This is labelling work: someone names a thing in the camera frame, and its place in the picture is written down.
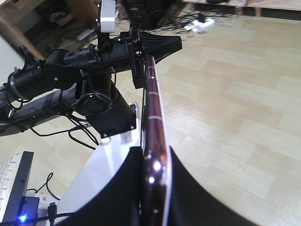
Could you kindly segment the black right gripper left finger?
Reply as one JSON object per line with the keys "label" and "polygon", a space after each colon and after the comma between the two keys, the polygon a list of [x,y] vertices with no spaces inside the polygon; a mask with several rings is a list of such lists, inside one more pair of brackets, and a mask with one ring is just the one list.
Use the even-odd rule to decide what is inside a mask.
{"label": "black right gripper left finger", "polygon": [[59,226],[138,226],[142,149],[134,146],[109,183]]}

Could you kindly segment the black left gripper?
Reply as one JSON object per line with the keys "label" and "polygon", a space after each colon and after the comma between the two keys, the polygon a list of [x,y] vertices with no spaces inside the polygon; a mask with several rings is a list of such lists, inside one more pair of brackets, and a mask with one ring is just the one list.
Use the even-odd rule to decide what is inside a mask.
{"label": "black left gripper", "polygon": [[136,89],[145,85],[143,56],[154,57],[155,63],[182,49],[180,36],[155,35],[141,32],[139,25],[130,25],[128,32],[110,38],[109,33],[97,30],[98,54],[105,69],[114,72],[130,70]]}

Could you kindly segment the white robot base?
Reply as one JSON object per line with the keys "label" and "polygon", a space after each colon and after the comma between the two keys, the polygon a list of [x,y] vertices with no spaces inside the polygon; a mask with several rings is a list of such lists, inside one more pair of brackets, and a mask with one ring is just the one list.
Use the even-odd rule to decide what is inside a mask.
{"label": "white robot base", "polygon": [[117,173],[131,147],[140,145],[141,114],[136,102],[131,104],[136,128],[103,138],[57,204],[59,213],[75,212],[94,198]]}

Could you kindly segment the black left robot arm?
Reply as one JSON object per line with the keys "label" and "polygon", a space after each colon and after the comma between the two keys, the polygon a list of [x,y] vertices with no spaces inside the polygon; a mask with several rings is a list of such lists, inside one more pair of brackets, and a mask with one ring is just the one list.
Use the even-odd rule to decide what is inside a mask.
{"label": "black left robot arm", "polygon": [[138,25],[118,37],[99,34],[98,44],[75,51],[57,49],[36,61],[26,47],[22,69],[3,85],[0,98],[0,134],[13,135],[73,112],[84,116],[101,136],[108,138],[136,128],[136,115],[117,90],[111,75],[132,72],[136,89],[143,90],[140,148],[142,192],[140,222],[166,226],[172,190],[172,155],[166,139],[163,105],[156,64],[181,50],[179,36],[142,32]]}

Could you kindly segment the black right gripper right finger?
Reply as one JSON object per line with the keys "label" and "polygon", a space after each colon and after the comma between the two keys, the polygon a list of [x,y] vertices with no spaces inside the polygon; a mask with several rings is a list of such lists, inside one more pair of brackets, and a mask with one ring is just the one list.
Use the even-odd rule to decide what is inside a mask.
{"label": "black right gripper right finger", "polygon": [[203,188],[184,167],[173,148],[169,226],[254,226]]}

